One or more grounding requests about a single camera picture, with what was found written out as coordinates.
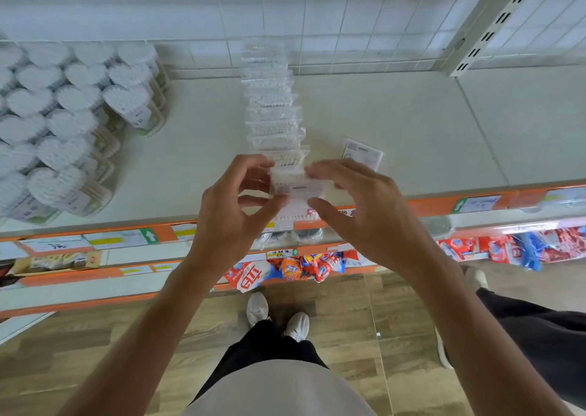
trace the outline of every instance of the hand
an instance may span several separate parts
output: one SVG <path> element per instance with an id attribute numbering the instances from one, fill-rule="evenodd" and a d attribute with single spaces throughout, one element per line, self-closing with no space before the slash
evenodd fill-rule
<path id="1" fill-rule="evenodd" d="M 406 278 L 415 266 L 427 266 L 437 257 L 445 258 L 391 178 L 351 159 L 318 161 L 305 171 L 312 178 L 333 180 L 352 196 L 356 205 L 354 217 L 338 212 L 320 198 L 311 198 L 307 203 L 373 262 Z"/>
<path id="2" fill-rule="evenodd" d="M 204 263 L 222 277 L 248 253 L 262 230 L 288 202 L 276 195 L 268 199 L 253 195 L 238 196 L 244 190 L 268 193 L 268 169 L 274 165 L 264 155 L 237 155 L 224 175 L 201 197 L 197 232 L 189 257 Z M 242 207 L 262 206 L 246 215 Z"/>

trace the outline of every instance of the left hand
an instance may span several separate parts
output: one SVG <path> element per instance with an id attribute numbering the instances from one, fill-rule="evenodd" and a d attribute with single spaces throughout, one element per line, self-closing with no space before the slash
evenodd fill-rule
<path id="1" fill-rule="evenodd" d="M 244 190 L 269 192 L 268 170 L 274 161 L 264 155 L 237 155 L 224 175 L 205 190 L 197 231 L 189 253 L 199 266 L 213 270 L 217 280 L 248 253 L 254 240 L 288 202 L 276 195 L 268 199 L 238 196 Z M 262 206 L 247 215 L 242 207 Z"/>

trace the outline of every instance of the floor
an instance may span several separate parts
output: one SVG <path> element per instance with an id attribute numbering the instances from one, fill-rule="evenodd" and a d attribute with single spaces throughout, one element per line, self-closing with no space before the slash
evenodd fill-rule
<path id="1" fill-rule="evenodd" d="M 484 267 L 497 292 L 586 311 L 586 299 L 578 294 L 586 285 L 584 262 L 550 265 L 540 273 Z M 320 285 L 285 283 L 260 290 L 278 323 L 298 310 L 309 314 L 309 339 L 321 358 L 378 415 L 472 415 L 455 373 L 438 361 L 428 313 L 396 274 L 340 276 Z M 556 293 L 562 291 L 570 294 Z M 231 292 L 211 294 L 203 302 L 149 414 L 178 415 L 193 399 L 226 348 L 247 330 L 246 300 L 246 294 Z M 59 312 L 1 345 L 2 414 L 54 414 L 146 306 L 148 302 L 137 302 Z"/>

